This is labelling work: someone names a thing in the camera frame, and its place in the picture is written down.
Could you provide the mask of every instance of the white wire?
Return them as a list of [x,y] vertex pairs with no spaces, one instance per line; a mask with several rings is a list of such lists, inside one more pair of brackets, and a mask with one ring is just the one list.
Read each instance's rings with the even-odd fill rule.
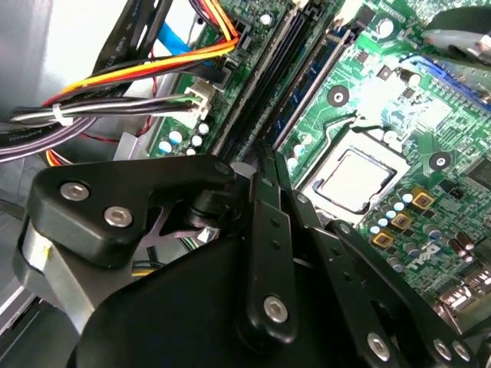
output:
[[[164,102],[164,101],[168,101],[168,100],[177,100],[177,99],[183,98],[185,96],[186,95],[174,95],[174,96],[151,98],[148,100],[127,101],[127,102],[108,102],[108,103],[99,103],[99,104],[95,103],[92,105],[72,107],[70,109],[61,109],[61,112],[64,115],[68,115],[71,113],[83,113],[85,111],[104,110],[104,109],[111,109],[111,108],[138,107],[138,106],[144,106],[146,104],[154,104],[154,103],[157,104],[159,102]],[[23,121],[23,120],[29,120],[29,119],[50,118],[53,116],[54,116],[53,111],[42,112],[42,113],[26,113],[23,115],[16,115],[15,117],[12,117],[10,119],[10,121]]]

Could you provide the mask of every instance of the wire bundle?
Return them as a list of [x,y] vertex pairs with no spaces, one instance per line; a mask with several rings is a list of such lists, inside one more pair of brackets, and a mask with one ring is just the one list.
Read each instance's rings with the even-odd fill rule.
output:
[[[140,7],[141,2],[137,0],[128,0],[90,77],[70,84],[59,94],[47,100],[42,107],[14,110],[12,120],[7,125],[14,124],[18,129],[0,134],[0,163],[40,153],[71,140],[83,134],[100,116],[151,115],[192,108],[191,100],[142,101],[121,97],[131,82],[148,77],[155,78],[165,73],[179,71],[200,76],[208,73],[207,79],[211,80],[213,73],[209,69],[212,68],[203,65],[203,61],[220,57],[234,49],[239,36],[218,1],[189,0],[189,2],[194,8],[199,9],[200,16],[203,16],[206,22],[220,30],[224,39],[179,56],[147,58],[172,2],[160,0],[155,8],[151,8]],[[132,37],[128,37],[126,32],[133,32]],[[114,47],[122,40],[128,40],[129,43],[124,43],[122,48]],[[57,123],[54,118],[54,104],[60,104],[59,109],[63,117],[74,119],[72,125],[62,126]],[[150,127],[149,122],[148,120],[143,128],[144,131]],[[54,151],[47,153],[47,159],[48,157],[50,164],[64,164],[67,161],[58,157]]]

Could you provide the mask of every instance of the screw head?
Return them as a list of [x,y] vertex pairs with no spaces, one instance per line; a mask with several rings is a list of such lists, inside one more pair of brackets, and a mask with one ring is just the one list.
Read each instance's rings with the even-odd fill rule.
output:
[[370,332],[367,335],[367,342],[370,350],[378,357],[378,359],[387,362],[390,359],[390,351],[387,344],[375,332]]
[[470,354],[467,351],[467,349],[458,341],[453,341],[452,342],[453,349],[457,354],[459,354],[459,357],[464,359],[466,362],[470,362]]
[[340,224],[339,225],[339,228],[343,231],[343,233],[345,234],[350,234],[351,233],[351,229],[348,225],[346,224]]
[[286,309],[285,304],[272,295],[264,300],[264,311],[277,324],[283,324],[288,319],[288,309]]
[[230,168],[225,163],[215,163],[215,169],[220,171],[222,174],[230,174]]
[[443,343],[442,340],[440,339],[433,340],[433,345],[435,346],[435,349],[437,350],[438,354],[441,355],[444,359],[448,360],[449,362],[452,360],[452,353],[450,352],[447,345]]
[[300,201],[300,203],[308,203],[308,198],[301,193],[297,194],[297,199]]
[[129,209],[114,206],[104,211],[104,219],[115,228],[127,228],[133,222],[133,216]]
[[90,195],[89,189],[79,182],[66,182],[60,188],[60,194],[69,201],[80,202]]

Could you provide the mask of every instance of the black wire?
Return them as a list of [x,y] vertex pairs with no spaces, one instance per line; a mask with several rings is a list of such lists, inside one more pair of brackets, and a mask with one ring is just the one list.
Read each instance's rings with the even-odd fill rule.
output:
[[220,28],[212,22],[212,20],[208,17],[208,15],[203,11],[201,8],[201,5],[198,3],[197,0],[189,0],[189,3],[193,7],[194,11],[199,15],[199,17],[204,20],[207,25],[209,25],[211,28],[213,28],[217,33],[220,33]]

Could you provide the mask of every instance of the chip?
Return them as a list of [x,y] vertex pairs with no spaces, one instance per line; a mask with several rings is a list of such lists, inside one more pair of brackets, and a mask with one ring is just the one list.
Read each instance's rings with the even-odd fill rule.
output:
[[387,232],[380,232],[374,236],[372,242],[382,249],[387,249],[394,242],[394,238],[390,236]]
[[411,190],[411,194],[414,197],[412,201],[413,205],[420,209],[428,209],[435,202],[435,198],[419,186],[414,187]]
[[484,188],[491,190],[491,161],[487,158],[482,159],[467,173],[467,176]]
[[379,77],[383,81],[386,81],[391,75],[392,70],[387,65],[384,65],[378,72],[377,77]]
[[395,227],[401,229],[401,230],[406,230],[411,226],[411,223],[413,222],[413,219],[406,213],[404,212],[399,212],[396,217],[394,217],[390,223],[394,225]]

